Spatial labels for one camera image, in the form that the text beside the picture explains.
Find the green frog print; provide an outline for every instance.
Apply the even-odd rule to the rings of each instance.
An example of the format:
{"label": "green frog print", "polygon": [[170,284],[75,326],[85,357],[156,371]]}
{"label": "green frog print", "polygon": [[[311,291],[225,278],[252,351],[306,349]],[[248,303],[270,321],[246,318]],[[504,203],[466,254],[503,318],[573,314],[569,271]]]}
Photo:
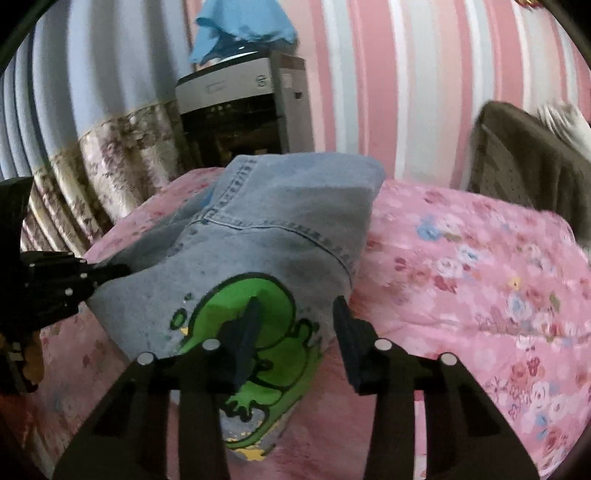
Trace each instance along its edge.
{"label": "green frog print", "polygon": [[[320,363],[318,324],[296,319],[293,295],[276,278],[249,273],[219,284],[190,317],[185,308],[178,309],[170,329],[185,334],[178,352],[186,353],[215,337],[222,323],[239,316],[252,297],[262,306],[254,368],[240,391],[219,407],[227,447],[249,460],[262,460],[272,447],[265,445],[265,435],[306,393]],[[185,301],[191,299],[187,294]]]}

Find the pink and white striped wallpaper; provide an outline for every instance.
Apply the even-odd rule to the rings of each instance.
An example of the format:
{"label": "pink and white striped wallpaper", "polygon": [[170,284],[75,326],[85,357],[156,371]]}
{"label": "pink and white striped wallpaper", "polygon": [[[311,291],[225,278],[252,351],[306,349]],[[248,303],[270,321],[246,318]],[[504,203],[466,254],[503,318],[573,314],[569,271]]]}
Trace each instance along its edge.
{"label": "pink and white striped wallpaper", "polygon": [[[191,21],[201,0],[185,0]],[[317,151],[457,187],[490,99],[591,117],[591,72],[558,22],[513,0],[280,0],[306,59]]]}

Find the bed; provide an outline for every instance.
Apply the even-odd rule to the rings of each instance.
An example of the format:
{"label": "bed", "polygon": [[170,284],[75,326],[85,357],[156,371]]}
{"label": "bed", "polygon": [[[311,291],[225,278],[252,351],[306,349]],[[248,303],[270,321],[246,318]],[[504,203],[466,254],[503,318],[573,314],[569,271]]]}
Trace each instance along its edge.
{"label": "bed", "polygon": [[[219,173],[195,170],[172,182],[119,222],[87,260],[129,245]],[[457,353],[547,475],[591,413],[590,277],[568,224],[553,213],[388,180],[374,203],[351,306],[409,353]],[[42,343],[47,369],[39,390],[27,409],[0,402],[0,411],[6,417],[11,408],[24,418],[22,444],[50,473],[128,361],[84,306],[46,329]],[[421,479],[420,396],[415,406],[415,478]],[[295,479],[302,471],[312,480],[361,478],[373,409],[374,399],[358,397],[348,385],[332,345],[277,447],[262,462],[230,456],[232,478]],[[171,479],[178,478],[175,415],[172,407]]]}

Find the screw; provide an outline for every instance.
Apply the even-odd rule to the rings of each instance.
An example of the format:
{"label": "screw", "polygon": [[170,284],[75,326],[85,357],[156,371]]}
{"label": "screw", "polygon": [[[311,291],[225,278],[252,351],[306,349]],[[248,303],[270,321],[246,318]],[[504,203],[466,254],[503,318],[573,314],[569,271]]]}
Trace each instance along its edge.
{"label": "screw", "polygon": [[448,367],[453,367],[457,363],[457,357],[453,353],[444,353],[440,359]]}
{"label": "screw", "polygon": [[374,343],[374,347],[381,352],[387,352],[392,348],[392,342],[387,338],[378,338]]}
{"label": "screw", "polygon": [[136,361],[137,361],[137,362],[138,362],[140,365],[149,365],[149,364],[151,364],[151,363],[154,361],[154,359],[155,359],[155,356],[154,356],[154,354],[153,354],[153,353],[150,353],[150,352],[144,352],[144,353],[141,353],[141,354],[139,355],[139,357],[137,358],[137,360],[136,360]]}
{"label": "screw", "polygon": [[202,343],[203,349],[207,350],[208,352],[213,352],[214,350],[217,350],[218,348],[220,348],[220,345],[221,343],[217,338],[208,338]]}

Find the curtain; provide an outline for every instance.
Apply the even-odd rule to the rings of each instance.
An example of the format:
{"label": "curtain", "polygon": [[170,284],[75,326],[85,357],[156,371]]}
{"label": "curtain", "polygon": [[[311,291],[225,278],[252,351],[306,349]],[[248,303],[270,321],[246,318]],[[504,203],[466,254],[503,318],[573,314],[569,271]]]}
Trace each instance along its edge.
{"label": "curtain", "polygon": [[197,167],[174,88],[192,71],[183,0],[60,0],[0,82],[0,176],[33,176],[21,248],[83,255]]}

